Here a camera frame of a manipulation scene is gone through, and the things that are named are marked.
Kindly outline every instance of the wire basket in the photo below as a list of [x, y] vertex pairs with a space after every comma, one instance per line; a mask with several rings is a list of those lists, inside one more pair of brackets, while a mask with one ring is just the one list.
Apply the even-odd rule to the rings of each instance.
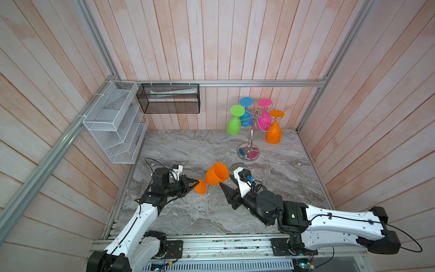
[[136, 93], [136, 82], [112, 81], [83, 124], [90, 131], [116, 131]]
[[198, 84], [146, 84], [139, 86], [137, 99], [144, 113], [199, 113]]

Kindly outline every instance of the wood plank wall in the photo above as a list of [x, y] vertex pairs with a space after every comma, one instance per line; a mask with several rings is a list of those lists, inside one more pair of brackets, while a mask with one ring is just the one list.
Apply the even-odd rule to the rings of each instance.
[[337, 209], [382, 206], [423, 246], [373, 255], [377, 271], [435, 269], [434, 14], [434, 0], [380, 1], [301, 131]]
[[[359, 0], [87, 0], [120, 78], [318, 79]], [[150, 129], [224, 129], [244, 96], [296, 128], [316, 88], [201, 88], [200, 114], [151, 114]]]
[[[74, 1], [0, 1], [0, 208], [110, 75]], [[2, 271], [81, 271], [124, 167], [84, 131], [0, 246]]]

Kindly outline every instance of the white mesh organizer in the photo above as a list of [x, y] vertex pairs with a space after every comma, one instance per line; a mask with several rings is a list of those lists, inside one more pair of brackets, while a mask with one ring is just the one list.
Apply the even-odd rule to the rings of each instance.
[[83, 121], [112, 163], [133, 164], [142, 145], [149, 121], [131, 106], [136, 93], [135, 82], [111, 82]]

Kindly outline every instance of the marble countertop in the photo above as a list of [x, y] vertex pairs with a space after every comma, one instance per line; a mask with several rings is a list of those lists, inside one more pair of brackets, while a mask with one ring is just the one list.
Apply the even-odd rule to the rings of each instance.
[[[279, 144], [264, 140], [264, 132], [256, 131], [254, 143], [260, 157], [254, 162], [241, 160], [236, 148], [247, 142], [248, 131], [230, 135], [223, 130], [150, 131], [127, 190], [115, 234], [119, 233], [134, 214], [137, 203], [151, 180], [151, 170], [144, 158], [156, 159], [165, 166], [183, 165], [189, 178], [205, 179], [205, 173], [216, 162], [222, 162], [230, 173], [238, 167], [250, 169], [269, 191], [284, 200], [304, 202], [329, 208], [320, 181], [308, 160], [299, 138], [293, 130], [283, 129]], [[236, 188], [229, 179], [225, 182]], [[207, 233], [279, 233], [277, 225], [264, 226], [244, 207], [233, 210], [220, 186], [207, 185], [207, 192], [199, 195], [191, 191], [186, 197], [164, 207], [150, 229], [167, 234]]]

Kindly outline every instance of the metal glass holder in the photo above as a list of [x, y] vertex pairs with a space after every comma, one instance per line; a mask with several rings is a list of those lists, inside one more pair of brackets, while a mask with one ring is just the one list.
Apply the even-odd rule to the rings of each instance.
[[251, 127], [251, 132], [248, 135], [248, 142], [246, 143], [242, 143], [241, 145], [239, 145], [239, 147], [237, 148], [237, 155], [239, 156], [239, 158], [241, 158], [244, 161], [255, 161], [256, 159], [258, 159], [258, 156], [260, 155], [260, 150], [258, 149], [258, 147], [256, 145], [254, 145], [254, 143], [252, 142], [254, 139], [254, 132], [255, 129], [258, 125], [258, 129], [260, 129], [261, 131], [264, 132], [269, 132], [271, 131], [271, 127], [268, 125], [265, 125], [265, 128], [268, 128], [268, 130], [263, 130], [260, 126], [260, 124], [258, 123], [258, 119], [259, 118], [263, 118], [263, 119], [269, 119], [269, 120], [279, 120], [280, 118], [266, 118], [266, 117], [261, 117], [262, 113], [267, 111], [267, 108], [265, 108], [264, 111], [260, 112], [259, 108], [256, 108], [254, 111], [252, 111], [251, 114], [251, 118], [252, 118], [252, 125], [251, 126], [242, 126], [242, 122], [243, 121], [247, 121], [251, 118], [246, 118], [246, 119], [242, 119], [239, 122], [239, 127], [241, 127], [242, 129], [246, 129], [248, 127]]

